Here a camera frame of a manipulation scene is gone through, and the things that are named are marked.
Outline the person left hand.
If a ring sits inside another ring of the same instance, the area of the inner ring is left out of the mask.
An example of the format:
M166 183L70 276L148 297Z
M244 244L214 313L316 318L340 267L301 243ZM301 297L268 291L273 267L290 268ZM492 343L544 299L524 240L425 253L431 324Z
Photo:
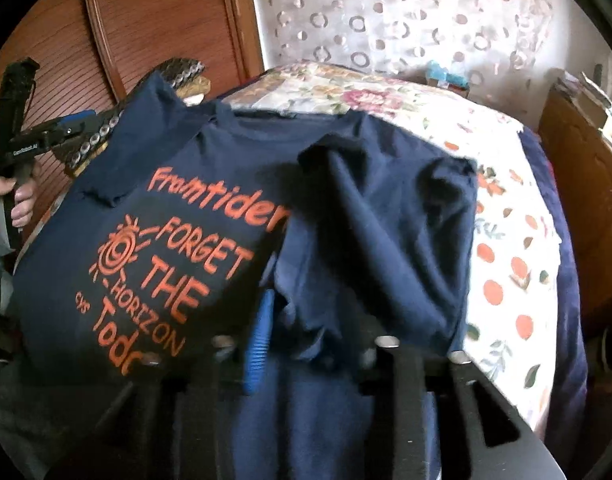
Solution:
M33 177L24 184L16 184L13 179L0 178L0 197L9 193L14 193L14 207L10 214L12 226L25 228L33 217L37 183Z

